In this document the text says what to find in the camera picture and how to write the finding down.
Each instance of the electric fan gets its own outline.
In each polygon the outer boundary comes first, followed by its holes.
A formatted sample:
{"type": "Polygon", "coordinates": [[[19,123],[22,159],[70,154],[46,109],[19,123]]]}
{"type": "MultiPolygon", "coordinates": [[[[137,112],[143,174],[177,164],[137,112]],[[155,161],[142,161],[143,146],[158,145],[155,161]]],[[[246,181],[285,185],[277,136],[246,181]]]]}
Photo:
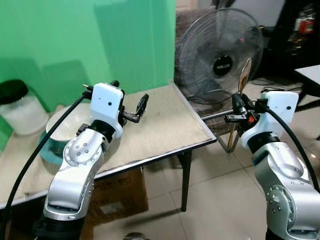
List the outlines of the electric fan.
{"type": "Polygon", "coordinates": [[[246,12],[234,8],[210,11],[181,37],[175,53],[175,83],[188,100],[221,103],[238,91],[249,58],[248,80],[255,75],[263,47],[259,26],[246,12]]]}

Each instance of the black lid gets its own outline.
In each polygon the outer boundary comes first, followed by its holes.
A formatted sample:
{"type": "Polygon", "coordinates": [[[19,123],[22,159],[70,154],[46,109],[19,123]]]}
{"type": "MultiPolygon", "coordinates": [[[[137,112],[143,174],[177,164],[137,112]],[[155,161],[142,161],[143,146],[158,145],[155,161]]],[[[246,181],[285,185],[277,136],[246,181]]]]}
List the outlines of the black lid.
{"type": "Polygon", "coordinates": [[[0,105],[18,101],[28,93],[27,85],[18,79],[0,83],[0,105]]]}

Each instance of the beige tabletop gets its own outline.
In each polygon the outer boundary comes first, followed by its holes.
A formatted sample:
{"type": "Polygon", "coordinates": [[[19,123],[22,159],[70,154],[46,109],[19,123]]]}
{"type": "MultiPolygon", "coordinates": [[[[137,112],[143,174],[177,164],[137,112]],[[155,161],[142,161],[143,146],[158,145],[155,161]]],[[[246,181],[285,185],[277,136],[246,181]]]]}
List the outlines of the beige tabletop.
{"type": "MultiPolygon", "coordinates": [[[[128,122],[121,139],[112,141],[104,156],[105,164],[96,178],[216,141],[216,137],[174,85],[125,95],[123,105],[126,111],[135,112],[137,103],[145,93],[149,94],[149,101],[140,123],[128,122]]],[[[0,157],[0,209],[4,208],[18,174],[37,146],[41,134],[12,134],[10,137],[0,157]]],[[[38,155],[25,174],[13,205],[47,194],[58,168],[38,155]]]]}

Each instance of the clear plastic jar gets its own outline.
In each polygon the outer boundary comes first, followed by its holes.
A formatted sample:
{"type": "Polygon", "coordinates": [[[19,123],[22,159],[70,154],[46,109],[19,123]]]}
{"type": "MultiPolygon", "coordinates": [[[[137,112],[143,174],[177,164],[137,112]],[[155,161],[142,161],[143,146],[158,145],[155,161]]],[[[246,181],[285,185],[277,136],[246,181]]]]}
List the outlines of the clear plastic jar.
{"type": "Polygon", "coordinates": [[[18,135],[30,135],[43,129],[49,115],[21,80],[0,83],[0,115],[18,135]]]}

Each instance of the green backdrop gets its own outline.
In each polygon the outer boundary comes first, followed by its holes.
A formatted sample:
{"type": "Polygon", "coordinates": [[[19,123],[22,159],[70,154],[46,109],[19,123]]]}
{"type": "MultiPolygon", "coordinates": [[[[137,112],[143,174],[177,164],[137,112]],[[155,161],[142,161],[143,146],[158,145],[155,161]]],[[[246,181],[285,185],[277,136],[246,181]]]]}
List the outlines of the green backdrop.
{"type": "MultiPolygon", "coordinates": [[[[2,0],[0,82],[22,79],[47,111],[82,84],[118,80],[126,93],[174,75],[174,0],[2,0]]],[[[0,118],[0,150],[12,130],[0,118]]]]}

